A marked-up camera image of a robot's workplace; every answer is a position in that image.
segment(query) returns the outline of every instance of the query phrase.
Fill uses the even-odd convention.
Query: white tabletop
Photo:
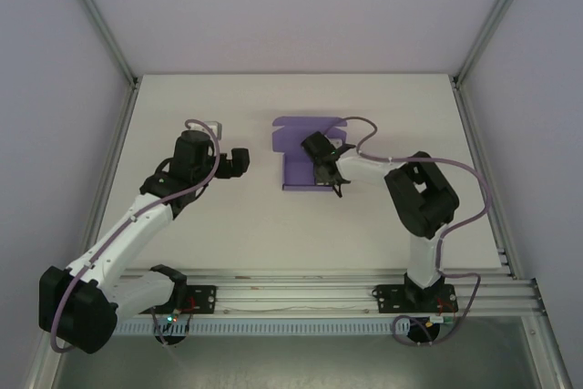
[[[101,232],[170,157],[187,118],[223,124],[221,151],[248,148],[249,171],[215,179],[199,201],[141,252],[133,268],[346,271],[405,269],[409,235],[388,190],[354,183],[331,192],[281,190],[282,157],[271,150],[280,116],[364,116],[379,127],[364,150],[404,157],[424,150],[472,164],[447,75],[145,76],[121,154]],[[355,143],[370,128],[349,122]],[[440,166],[460,198],[455,221],[483,206],[474,178]],[[445,241],[446,268],[498,268],[487,219]]]

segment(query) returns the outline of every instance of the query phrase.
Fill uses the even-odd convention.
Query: black mounting plate
[[[214,314],[215,302],[217,301],[217,286],[190,286],[187,285],[186,306],[190,307],[191,300],[194,300],[192,310],[182,310],[181,314]],[[166,302],[155,307],[156,314],[170,314],[174,311],[174,303]]]
[[[451,299],[455,298],[455,288],[452,284],[444,284],[433,299],[421,304],[414,304],[405,298],[402,284],[379,284],[373,289],[373,297],[378,304],[379,313],[453,313],[452,307],[456,312],[459,310],[457,299]]]

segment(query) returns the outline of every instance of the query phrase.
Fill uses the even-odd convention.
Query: cable
[[[455,308],[452,304],[450,304],[449,302],[443,302],[439,298],[437,298],[437,304],[439,304],[439,316],[441,316],[444,313],[444,307],[448,307],[454,314],[455,321]]]
[[[190,124],[197,124],[200,125],[201,127],[203,127],[210,135],[210,138],[212,139],[212,143],[214,146],[214,152],[215,152],[215,162],[212,166],[212,169],[210,170],[209,175],[207,175],[207,177],[201,181],[199,184],[197,184],[194,187],[191,187],[189,189],[184,189],[182,191],[179,191],[178,193],[174,193],[172,195],[167,196],[166,198],[162,198],[160,200],[155,200],[154,202],[149,203],[146,207],[138,210],[138,212],[136,212],[136,214],[134,214],[133,219],[139,218],[142,214],[144,214],[146,211],[149,211],[150,209],[153,209],[154,207],[169,202],[171,200],[175,200],[176,198],[180,198],[181,196],[184,195],[188,195],[190,193],[192,193],[193,191],[196,191],[198,189],[201,188],[205,188],[205,186],[207,184],[209,184],[210,180],[214,178],[215,173],[217,173],[217,169],[219,168],[219,162],[220,162],[220,148],[219,148],[219,139],[217,138],[217,136],[215,136],[214,132],[212,132],[212,129],[204,122],[201,122],[200,120],[196,120],[194,118],[190,118],[188,120],[186,120],[184,122],[184,126],[187,129],[190,129]],[[65,305],[66,302],[69,299],[69,296],[71,295],[71,293],[73,292],[73,290],[75,289],[75,286],[77,285],[77,283],[79,282],[79,280],[83,277],[83,275],[85,275],[85,273],[89,270],[89,268],[97,261],[97,259],[99,259],[99,257],[101,257],[101,255],[106,251],[107,248],[109,248],[109,245],[111,245],[111,243],[113,243],[115,241],[115,239],[117,239],[119,237],[119,235],[131,224],[133,223],[132,218],[128,218],[125,222],[123,222],[119,228],[117,230],[115,230],[111,236],[109,236],[109,238],[106,240],[106,242],[101,245],[101,247],[96,251],[95,254],[93,254],[93,256],[89,259],[88,263],[83,266],[83,268],[81,268],[79,270],[79,272],[77,273],[77,275],[73,278],[73,280],[71,280],[71,282],[69,283],[68,287],[65,290],[65,293],[63,293],[63,296],[61,297],[61,301],[59,302],[58,306],[56,307],[56,312],[55,312],[55,317],[53,318],[53,324],[51,325],[51,348],[53,349],[53,351],[55,351],[56,353],[67,353],[68,351],[71,351],[72,349],[75,348],[75,346],[73,345],[69,345],[66,348],[61,348],[60,346],[58,346],[58,344],[56,343],[56,331],[58,328],[58,325],[61,321],[61,316],[63,315],[63,310],[65,309]],[[158,321],[155,319],[156,316],[153,316],[154,321],[155,321],[155,325],[158,324]]]
[[[227,312],[245,312],[245,313],[269,313],[269,312],[286,312],[289,310],[351,310],[355,309],[356,306],[352,305],[350,307],[311,307],[309,305],[293,305],[292,307],[281,307],[277,309],[266,309],[266,310],[248,310],[248,309],[235,309],[233,307],[225,307],[223,305],[216,305],[217,309],[222,309]]]
[[[192,321],[192,315],[194,313],[189,314],[189,318],[186,320],[186,327],[185,327],[185,331],[186,331],[186,335],[188,336],[190,334],[190,321]]]
[[[474,215],[474,216],[472,216],[472,217],[470,217],[470,218],[468,218],[466,220],[462,220],[462,221],[458,222],[457,224],[452,225],[451,227],[449,227],[446,230],[442,231],[442,233],[439,235],[439,239],[437,241],[437,247],[435,249],[435,251],[436,251],[436,255],[435,255],[435,268],[437,269],[437,272],[441,276],[443,276],[445,278],[451,278],[451,279],[476,277],[476,286],[474,287],[474,290],[472,291],[472,294],[470,295],[470,299],[467,302],[467,306],[465,307],[464,312],[458,318],[457,323],[455,324],[455,326],[452,329],[452,331],[449,332],[444,338],[442,338],[442,339],[440,339],[438,341],[432,341],[431,340],[431,337],[429,336],[429,333],[427,331],[425,331],[425,334],[427,335],[427,338],[429,339],[429,343],[409,343],[409,342],[403,341],[402,339],[400,339],[395,334],[396,324],[399,321],[401,321],[402,319],[408,319],[409,321],[413,321],[413,322],[419,322],[419,321],[417,321],[415,318],[413,318],[411,316],[402,314],[402,315],[399,315],[396,318],[394,318],[393,324],[391,326],[392,332],[393,332],[393,338],[398,343],[401,343],[403,345],[407,345],[407,346],[414,346],[414,345],[417,345],[417,346],[431,346],[431,345],[436,345],[436,344],[439,344],[439,343],[443,343],[443,342],[447,341],[448,339],[450,339],[455,333],[457,333],[457,331],[461,327],[461,325],[464,322],[467,314],[470,311],[470,308],[472,307],[472,304],[474,303],[474,299],[476,298],[476,295],[477,295],[477,290],[480,287],[480,282],[482,281],[482,277],[477,272],[468,272],[468,273],[444,273],[441,270],[441,259],[442,259],[442,255],[443,255],[444,238],[445,238],[445,236],[447,236],[451,232],[453,232],[455,230],[459,230],[460,228],[464,227],[465,225],[468,225],[468,224],[470,224],[470,223],[472,223],[472,222],[474,222],[474,221],[476,221],[476,220],[484,217],[488,213],[488,211],[490,210],[490,207],[492,206],[492,192],[491,192],[490,188],[488,187],[488,184],[487,184],[486,180],[484,179],[484,177],[482,175],[480,175],[475,169],[467,166],[464,163],[461,163],[459,161],[455,161],[453,159],[418,158],[418,157],[404,157],[404,158],[392,158],[392,157],[390,157],[390,158],[383,158],[383,157],[376,157],[375,155],[369,155],[369,154],[366,154],[366,153],[362,152],[361,147],[363,146],[363,143],[366,140],[368,140],[369,138],[372,138],[378,132],[378,127],[374,124],[374,122],[372,122],[368,118],[362,118],[360,116],[350,116],[348,118],[341,118],[336,123],[334,123],[334,125],[328,127],[324,131],[324,134],[326,134],[330,129],[332,129],[333,127],[335,127],[339,122],[341,122],[341,121],[349,121],[349,120],[361,120],[362,122],[366,122],[371,127],[373,127],[373,132],[371,132],[367,136],[364,136],[356,144],[356,153],[358,153],[358,155],[361,156],[361,157],[363,157],[364,159],[370,159],[372,161],[378,161],[378,162],[381,162],[381,163],[442,163],[442,164],[447,164],[449,166],[456,166],[457,168],[461,168],[463,170],[466,170],[469,173],[471,173],[472,175],[474,175],[474,177],[476,177],[478,183],[480,184],[480,186],[482,188],[482,191],[484,192],[484,194],[486,196],[485,201],[484,201],[484,208],[482,210],[480,210],[480,212],[478,212],[476,215]]]
[[[160,324],[158,323],[158,318],[156,317],[156,311],[154,310],[154,307],[151,307],[149,309],[149,312],[152,315],[152,321],[154,321],[154,328],[156,330],[156,333],[158,333],[158,337],[162,341],[162,344],[168,345],[168,342],[166,342],[166,339],[164,339],[164,334],[162,334],[162,329],[160,328]]]
[[[180,311],[181,312],[192,312],[194,310],[194,307],[196,306],[196,304],[194,302],[194,298],[191,296],[189,296],[189,304],[190,304],[190,307],[188,309],[180,309]]]
[[[197,193],[197,194],[194,196],[194,200],[193,200],[192,202],[194,202],[195,200],[198,200],[198,199],[199,199],[199,198],[202,196],[202,194],[203,194],[203,193],[204,193],[204,192],[207,190],[207,187],[208,187],[208,186],[209,186],[209,184],[207,184],[206,186],[204,186],[204,187],[203,187],[203,188],[200,190],[200,192],[199,192],[199,193]]]

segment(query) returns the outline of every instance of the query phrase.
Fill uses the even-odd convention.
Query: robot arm
[[[410,234],[410,259],[405,283],[411,298],[423,295],[443,283],[435,266],[439,235],[454,219],[459,198],[434,163],[379,162],[360,157],[354,146],[335,148],[321,132],[302,142],[314,163],[316,182],[334,187],[341,197],[342,184],[362,181],[389,190],[403,225]],[[424,152],[414,157],[428,158]]]
[[[141,278],[118,284],[119,277],[155,234],[167,227],[199,193],[189,193],[162,202],[143,214],[138,212],[156,201],[199,185],[210,174],[215,159],[220,163],[215,178],[238,178],[250,164],[249,151],[233,149],[213,157],[213,143],[208,134],[195,130],[183,131],[176,141],[174,155],[163,160],[154,174],[146,179],[138,195],[120,221],[81,257],[64,270],[50,267],[41,277],[39,296],[39,326],[50,332],[56,309],[66,288],[85,268],[73,292],[68,297],[57,326],[58,337],[86,353],[99,350],[109,339],[116,325],[151,307],[171,303],[175,312],[185,307],[186,276],[159,265]],[[120,225],[130,219],[121,232]],[[110,240],[97,260],[95,254]]]

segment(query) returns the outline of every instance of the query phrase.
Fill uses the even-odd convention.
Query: purple plastic part
[[[326,131],[328,138],[346,141],[346,132],[337,127],[345,127],[341,118],[284,116],[273,120],[274,127],[281,127],[271,135],[274,152],[283,153],[283,183],[286,191],[332,191],[331,187],[316,185],[313,164],[300,146],[316,131]]]

